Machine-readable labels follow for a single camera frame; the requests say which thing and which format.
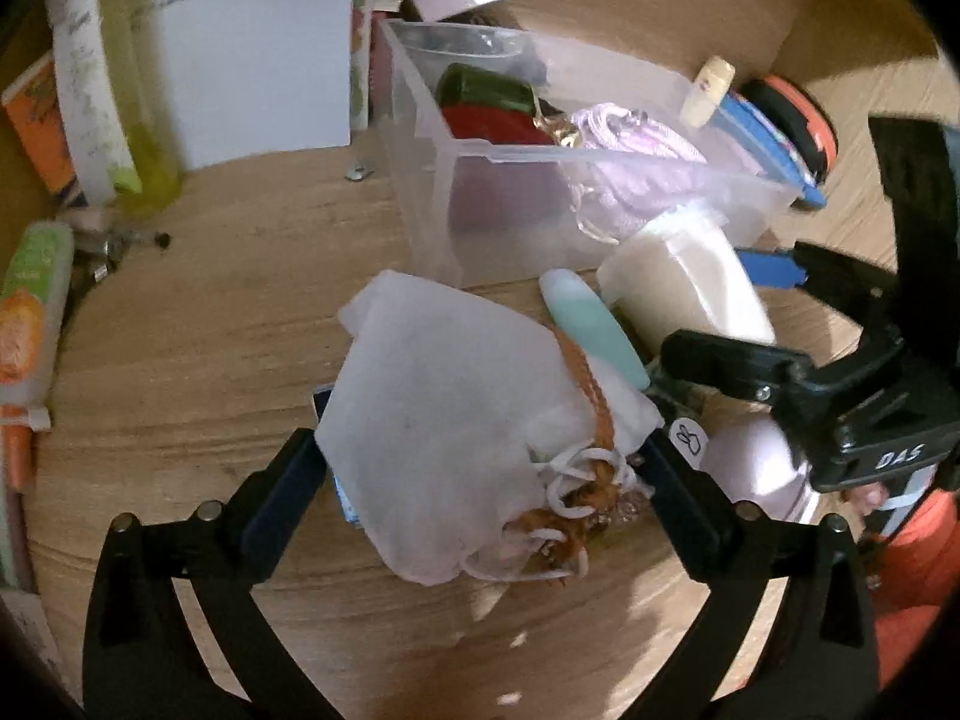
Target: plastic storage container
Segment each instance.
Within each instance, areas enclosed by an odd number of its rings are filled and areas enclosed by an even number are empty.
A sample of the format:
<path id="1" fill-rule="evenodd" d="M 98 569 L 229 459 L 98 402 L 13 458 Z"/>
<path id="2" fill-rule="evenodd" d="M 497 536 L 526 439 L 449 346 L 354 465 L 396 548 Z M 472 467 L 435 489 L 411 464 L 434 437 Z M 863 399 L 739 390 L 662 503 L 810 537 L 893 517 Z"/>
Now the plastic storage container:
<path id="1" fill-rule="evenodd" d="M 705 127 L 683 124 L 680 110 L 693 87 L 673 71 L 535 32 L 397 20 L 379 28 L 373 113 L 416 274 L 470 287 L 553 268 L 595 268 L 616 243 L 603 231 L 597 234 L 584 186 L 604 176 L 630 175 L 631 184 L 652 191 L 664 208 L 706 203 L 726 218 L 724 232 L 735 245 L 755 242 L 800 194 L 722 111 Z M 433 98 L 452 62 L 524 79 L 568 113 L 597 103 L 643 111 L 693 143 L 706 162 L 456 140 Z"/>

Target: orange book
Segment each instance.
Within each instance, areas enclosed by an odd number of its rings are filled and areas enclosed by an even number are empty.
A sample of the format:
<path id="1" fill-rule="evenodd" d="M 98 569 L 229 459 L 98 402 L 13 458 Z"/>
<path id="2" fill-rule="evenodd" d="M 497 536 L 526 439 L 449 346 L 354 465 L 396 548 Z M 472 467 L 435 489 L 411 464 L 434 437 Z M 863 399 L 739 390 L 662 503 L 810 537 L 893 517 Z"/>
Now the orange book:
<path id="1" fill-rule="evenodd" d="M 0 104 L 50 194 L 63 203 L 75 202 L 80 187 L 56 100 L 53 52 L 23 71 L 0 95 Z"/>

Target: black clamp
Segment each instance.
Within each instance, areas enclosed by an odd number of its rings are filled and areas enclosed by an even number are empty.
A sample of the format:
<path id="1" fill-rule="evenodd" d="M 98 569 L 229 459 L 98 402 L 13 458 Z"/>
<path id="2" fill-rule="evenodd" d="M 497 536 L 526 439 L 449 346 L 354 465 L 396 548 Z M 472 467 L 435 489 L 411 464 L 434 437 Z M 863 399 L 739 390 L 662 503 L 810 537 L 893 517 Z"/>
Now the black clamp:
<path id="1" fill-rule="evenodd" d="M 227 504 L 181 522 L 119 514 L 107 533 L 83 641 L 83 703 L 97 720 L 342 720 L 251 598 L 268 579 L 326 474 L 313 432 L 297 430 Z M 172 579 L 188 579 L 246 691 L 213 682 Z"/>
<path id="2" fill-rule="evenodd" d="M 776 346 L 679 331 L 661 349 L 672 376 L 765 403 L 810 483 L 832 491 L 902 479 L 942 464 L 956 488 L 960 445 L 960 136 L 936 122 L 871 119 L 896 225 L 899 272 L 799 242 L 793 250 L 744 251 L 752 281 L 796 287 L 862 327 L 856 350 L 823 367 Z"/>

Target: book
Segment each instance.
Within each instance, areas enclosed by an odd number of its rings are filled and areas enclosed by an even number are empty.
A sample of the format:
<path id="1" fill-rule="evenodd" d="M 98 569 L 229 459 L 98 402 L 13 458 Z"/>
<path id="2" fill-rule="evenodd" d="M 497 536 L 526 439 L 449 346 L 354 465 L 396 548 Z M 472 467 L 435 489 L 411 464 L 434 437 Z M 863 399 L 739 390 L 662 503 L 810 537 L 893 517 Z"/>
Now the book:
<path id="1" fill-rule="evenodd" d="M 0 95 L 0 104 L 47 191 L 64 205 L 82 204 L 56 97 L 53 52 L 23 71 Z"/>
<path id="2" fill-rule="evenodd" d="M 353 0 L 350 21 L 350 129 L 370 124 L 370 45 L 374 0 Z"/>

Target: small bottle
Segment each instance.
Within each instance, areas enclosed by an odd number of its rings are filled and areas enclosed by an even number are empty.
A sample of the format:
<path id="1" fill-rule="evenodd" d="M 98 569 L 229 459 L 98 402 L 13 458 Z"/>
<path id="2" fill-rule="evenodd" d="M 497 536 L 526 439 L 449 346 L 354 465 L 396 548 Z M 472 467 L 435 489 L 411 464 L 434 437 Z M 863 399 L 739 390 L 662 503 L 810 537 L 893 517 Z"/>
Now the small bottle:
<path id="1" fill-rule="evenodd" d="M 704 65 L 696 79 L 693 88 L 683 101 L 680 110 L 680 120 L 688 127 L 699 129 L 710 121 L 720 101 L 730 90 L 736 69 L 730 62 L 718 56 L 712 56 Z"/>
<path id="2" fill-rule="evenodd" d="M 0 405 L 40 406 L 50 391 L 73 263 L 61 221 L 27 227 L 0 292 Z"/>
<path id="3" fill-rule="evenodd" d="M 606 360 L 630 386 L 644 391 L 650 377 L 613 314 L 573 271 L 547 271 L 539 279 L 544 302 L 560 330 L 587 352 Z"/>

